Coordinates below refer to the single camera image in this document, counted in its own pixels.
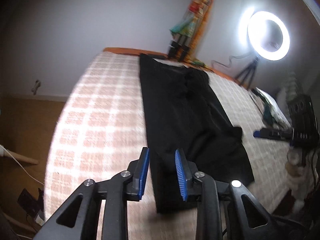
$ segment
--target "wooden floor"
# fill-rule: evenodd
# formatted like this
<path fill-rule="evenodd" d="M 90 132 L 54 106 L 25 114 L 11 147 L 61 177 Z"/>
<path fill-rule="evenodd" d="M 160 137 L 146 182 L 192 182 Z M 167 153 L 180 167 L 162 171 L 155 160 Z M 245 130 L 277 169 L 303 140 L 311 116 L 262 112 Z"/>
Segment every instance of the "wooden floor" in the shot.
<path fill-rule="evenodd" d="M 41 182 L 44 182 L 50 142 L 63 106 L 63 102 L 32 99 L 4 98 L 0 101 L 0 144 L 38 159 L 39 165 L 21 164 Z M 26 213 L 17 199 L 24 188 L 37 199 L 38 187 L 43 189 L 43 185 L 30 178 L 13 159 L 0 158 L 0 207 L 4 213 L 27 224 Z"/>

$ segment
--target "wall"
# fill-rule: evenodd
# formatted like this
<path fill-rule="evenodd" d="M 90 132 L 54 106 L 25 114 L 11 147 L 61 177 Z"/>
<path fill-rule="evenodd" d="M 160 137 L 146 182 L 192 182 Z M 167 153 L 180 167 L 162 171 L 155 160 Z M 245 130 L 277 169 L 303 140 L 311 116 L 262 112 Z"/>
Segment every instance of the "wall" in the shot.
<path fill-rule="evenodd" d="M 2 90 L 31 94 L 36 79 L 40 95 L 65 96 L 92 58 L 104 47 L 167 52 L 169 29 L 190 0 L 22 0 L 1 37 Z M 227 64 L 229 55 L 249 51 L 239 42 L 238 25 L 248 8 L 279 16 L 291 47 L 277 62 L 261 60 L 255 84 L 273 92 L 289 70 L 303 80 L 319 62 L 320 30 L 302 0 L 215 0 L 198 58 Z M 234 75 L 249 62 L 240 60 L 224 72 Z"/>

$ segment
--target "plaid fabric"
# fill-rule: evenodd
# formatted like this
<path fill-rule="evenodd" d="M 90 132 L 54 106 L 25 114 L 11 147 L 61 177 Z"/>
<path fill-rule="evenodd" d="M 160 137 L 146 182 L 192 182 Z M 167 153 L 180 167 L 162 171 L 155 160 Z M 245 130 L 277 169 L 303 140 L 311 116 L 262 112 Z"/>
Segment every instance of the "plaid fabric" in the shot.
<path fill-rule="evenodd" d="M 248 92 L 209 73 L 231 122 L 244 130 L 255 183 L 249 187 L 272 211 L 281 201 L 287 145 L 252 139 L 263 126 Z M 44 206 L 48 219 L 84 180 L 110 179 L 139 157 L 147 145 L 137 56 L 103 52 L 91 62 L 70 95 L 52 139 L 48 156 Z M 98 238 L 101 237 L 104 202 Z M 150 172 L 140 202 L 128 202 L 129 239 L 194 239 L 196 210 L 170 217 L 156 214 Z"/>

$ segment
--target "folded clothes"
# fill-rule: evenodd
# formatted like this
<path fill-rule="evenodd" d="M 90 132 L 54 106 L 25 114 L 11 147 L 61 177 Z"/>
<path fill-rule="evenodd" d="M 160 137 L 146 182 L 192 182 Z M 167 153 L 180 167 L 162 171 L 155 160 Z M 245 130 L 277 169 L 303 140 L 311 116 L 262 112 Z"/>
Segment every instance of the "folded clothes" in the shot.
<path fill-rule="evenodd" d="M 242 129 L 233 127 L 201 70 L 162 64 L 140 55 L 140 83 L 158 212 L 190 208 L 180 196 L 174 152 L 215 180 L 254 181 Z"/>

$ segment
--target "ring light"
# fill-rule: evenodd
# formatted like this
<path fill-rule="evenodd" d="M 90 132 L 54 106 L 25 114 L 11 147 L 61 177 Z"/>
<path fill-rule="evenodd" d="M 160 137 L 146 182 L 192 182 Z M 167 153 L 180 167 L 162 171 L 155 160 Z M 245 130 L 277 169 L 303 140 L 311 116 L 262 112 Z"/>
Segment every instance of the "ring light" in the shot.
<path fill-rule="evenodd" d="M 261 46 L 261 37 L 264 32 L 263 27 L 267 20 L 275 22 L 279 26 L 283 36 L 281 47 L 274 52 L 267 51 Z M 248 36 L 250 43 L 257 53 L 268 60 L 282 59 L 288 53 L 290 46 L 288 30 L 284 26 L 284 23 L 272 13 L 260 11 L 252 15 L 248 23 Z"/>

